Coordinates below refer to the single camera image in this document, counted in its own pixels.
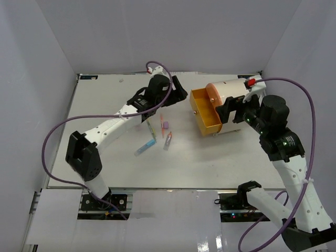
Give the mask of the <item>cream round drawer organizer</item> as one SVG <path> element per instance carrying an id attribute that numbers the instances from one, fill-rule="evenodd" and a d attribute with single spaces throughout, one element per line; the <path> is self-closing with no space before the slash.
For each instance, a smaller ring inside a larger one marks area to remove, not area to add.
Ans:
<path id="1" fill-rule="evenodd" d="M 223 105 L 228 97 L 244 97 L 246 94 L 248 94 L 249 91 L 246 89 L 244 82 L 245 78 L 238 78 L 233 80 L 208 83 L 205 89 L 213 109 Z M 216 131 L 213 132 L 214 136 L 227 132 L 240 131 L 245 128 L 243 123 L 237 124 L 233 122 L 235 113 L 235 111 L 232 111 L 229 114 L 228 122 L 221 124 L 219 115 L 217 112 L 215 112 L 215 117 L 218 121 L 215 124 L 219 124 L 219 126 L 216 128 Z"/>

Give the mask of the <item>yellow drawer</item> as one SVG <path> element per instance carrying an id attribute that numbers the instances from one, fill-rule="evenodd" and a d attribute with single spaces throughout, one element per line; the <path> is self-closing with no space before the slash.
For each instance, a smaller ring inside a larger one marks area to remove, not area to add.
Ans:
<path id="1" fill-rule="evenodd" d="M 202 136 L 221 131 L 222 123 L 205 88 L 191 90 L 190 104 Z"/>

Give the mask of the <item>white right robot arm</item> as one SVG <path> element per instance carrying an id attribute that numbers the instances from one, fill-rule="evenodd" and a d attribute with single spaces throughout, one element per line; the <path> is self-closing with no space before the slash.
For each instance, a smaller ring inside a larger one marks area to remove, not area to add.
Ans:
<path id="1" fill-rule="evenodd" d="M 262 186 L 249 181 L 239 185 L 237 203 L 254 207 L 278 227 L 277 236 L 291 251 L 303 251 L 335 240 L 335 223 L 324 209 L 310 177 L 313 158 L 306 159 L 296 133 L 287 127 L 289 108 L 284 98 L 263 95 L 265 79 L 244 80 L 247 94 L 228 97 L 216 107 L 222 123 L 235 113 L 234 123 L 247 123 L 259 134 L 263 151 L 280 175 L 292 209 L 272 198 Z"/>

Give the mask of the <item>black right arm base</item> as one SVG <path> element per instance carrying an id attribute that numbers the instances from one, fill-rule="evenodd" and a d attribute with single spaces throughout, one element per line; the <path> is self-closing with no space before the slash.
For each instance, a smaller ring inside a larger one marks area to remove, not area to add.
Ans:
<path id="1" fill-rule="evenodd" d="M 222 223 L 256 222 L 263 214 L 252 206 L 243 206 L 236 193 L 221 193 L 214 204 L 219 206 Z"/>

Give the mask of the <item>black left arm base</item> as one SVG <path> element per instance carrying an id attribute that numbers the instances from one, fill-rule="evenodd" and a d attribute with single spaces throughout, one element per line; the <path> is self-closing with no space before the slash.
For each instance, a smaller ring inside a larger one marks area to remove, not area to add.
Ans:
<path id="1" fill-rule="evenodd" d="M 125 211 L 127 209 L 127 194 L 113 194 L 105 199 L 106 202 L 113 204 L 118 210 Z M 112 211 L 117 210 L 110 204 L 97 200 L 91 194 L 83 194 L 80 207 L 81 211 Z"/>

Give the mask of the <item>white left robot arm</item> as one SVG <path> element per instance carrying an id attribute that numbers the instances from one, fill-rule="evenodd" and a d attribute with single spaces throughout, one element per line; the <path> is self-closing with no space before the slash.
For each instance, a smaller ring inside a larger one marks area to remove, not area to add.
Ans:
<path id="1" fill-rule="evenodd" d="M 98 209 L 108 208 L 112 195 L 101 176 L 101 153 L 132 127 L 155 115 L 159 107 L 168 107 L 186 98 L 187 92 L 178 77 L 169 77 L 158 66 L 151 72 L 148 86 L 139 89 L 116 117 L 84 133 L 75 131 L 70 135 L 65 160 L 93 193 L 93 203 Z"/>

